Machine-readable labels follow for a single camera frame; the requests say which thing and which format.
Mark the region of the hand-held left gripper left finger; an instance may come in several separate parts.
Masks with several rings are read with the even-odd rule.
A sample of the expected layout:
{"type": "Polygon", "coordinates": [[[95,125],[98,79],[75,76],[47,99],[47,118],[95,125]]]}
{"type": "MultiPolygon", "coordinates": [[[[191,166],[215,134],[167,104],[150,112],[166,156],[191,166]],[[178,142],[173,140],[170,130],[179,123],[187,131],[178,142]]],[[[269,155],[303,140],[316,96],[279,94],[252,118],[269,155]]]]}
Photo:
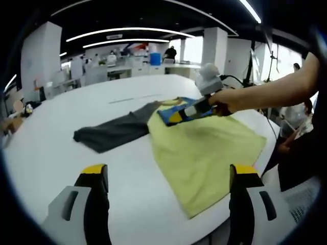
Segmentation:
{"type": "Polygon", "coordinates": [[[85,168],[49,204],[42,229],[55,244],[112,244],[108,231],[108,168],[85,168]]]}

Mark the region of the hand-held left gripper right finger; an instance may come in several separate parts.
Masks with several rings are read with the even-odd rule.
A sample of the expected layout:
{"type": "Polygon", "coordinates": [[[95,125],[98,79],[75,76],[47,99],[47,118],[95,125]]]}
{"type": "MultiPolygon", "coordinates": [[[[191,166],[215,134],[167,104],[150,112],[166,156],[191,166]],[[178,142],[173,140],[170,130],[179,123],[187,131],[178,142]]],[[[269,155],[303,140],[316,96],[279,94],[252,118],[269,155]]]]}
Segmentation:
{"type": "Polygon", "coordinates": [[[229,193],[228,244],[281,244],[296,227],[281,193],[252,166],[230,166],[229,193]]]}

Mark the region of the person's right hand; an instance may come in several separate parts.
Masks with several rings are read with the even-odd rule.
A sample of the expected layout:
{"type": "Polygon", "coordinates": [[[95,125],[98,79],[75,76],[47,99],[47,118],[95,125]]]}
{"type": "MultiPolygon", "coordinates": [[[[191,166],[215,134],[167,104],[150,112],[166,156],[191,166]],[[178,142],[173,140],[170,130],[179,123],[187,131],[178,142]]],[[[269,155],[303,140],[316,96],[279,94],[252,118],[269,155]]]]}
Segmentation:
{"type": "Polygon", "coordinates": [[[239,110],[238,91],[236,89],[220,90],[208,99],[208,103],[217,116],[232,115],[239,110]]]}

